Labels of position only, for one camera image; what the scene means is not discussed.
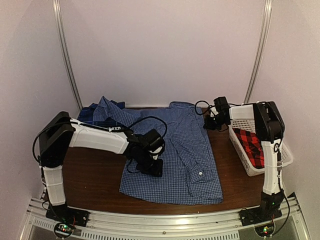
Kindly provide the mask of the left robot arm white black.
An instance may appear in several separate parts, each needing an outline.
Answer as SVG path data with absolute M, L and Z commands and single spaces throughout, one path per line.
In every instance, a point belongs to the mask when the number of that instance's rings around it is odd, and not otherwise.
M 66 111 L 59 112 L 34 139 L 39 144 L 39 164 L 47 189 L 51 211 L 61 222 L 72 218 L 67 205 L 63 163 L 69 148 L 88 148 L 124 155 L 136 161 L 136 170 L 153 177 L 163 175 L 165 140 L 156 129 L 136 134 L 129 127 L 104 128 L 71 118 Z

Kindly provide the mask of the blue small-check long sleeve shirt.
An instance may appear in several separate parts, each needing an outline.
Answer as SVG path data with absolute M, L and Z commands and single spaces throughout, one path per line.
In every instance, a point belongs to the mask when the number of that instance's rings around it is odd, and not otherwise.
M 122 172 L 119 191 L 130 197 L 160 204 L 212 205 L 223 201 L 223 191 L 204 118 L 192 103 L 173 101 L 155 109 L 119 108 L 102 97 L 94 121 L 111 118 L 135 134 L 156 129 L 164 134 L 163 174 L 154 177 L 137 172 L 128 161 Z

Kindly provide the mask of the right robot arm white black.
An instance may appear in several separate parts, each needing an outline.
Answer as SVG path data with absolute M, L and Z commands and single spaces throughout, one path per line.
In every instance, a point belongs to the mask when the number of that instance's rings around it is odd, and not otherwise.
M 268 220 L 285 198 L 282 181 L 285 124 L 276 104 L 273 101 L 231 104 L 221 96 L 208 108 L 211 113 L 204 119 L 204 128 L 208 130 L 221 130 L 223 125 L 230 126 L 235 120 L 254 120 L 264 156 L 264 183 L 256 216 L 261 221 Z

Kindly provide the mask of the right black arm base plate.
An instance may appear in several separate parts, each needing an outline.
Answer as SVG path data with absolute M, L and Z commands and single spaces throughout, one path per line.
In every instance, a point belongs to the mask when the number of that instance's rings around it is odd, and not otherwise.
M 249 226 L 271 221 L 274 218 L 282 216 L 281 210 L 276 210 L 274 213 L 262 213 L 259 207 L 243 208 L 239 211 L 239 218 L 242 226 Z

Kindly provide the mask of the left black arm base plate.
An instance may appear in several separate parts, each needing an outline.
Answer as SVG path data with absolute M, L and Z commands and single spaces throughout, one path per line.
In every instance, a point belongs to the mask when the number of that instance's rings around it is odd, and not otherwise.
M 56 222 L 67 223 L 73 226 L 86 227 L 90 213 L 86 210 L 80 210 L 68 207 L 66 210 L 58 211 L 49 209 L 45 217 Z

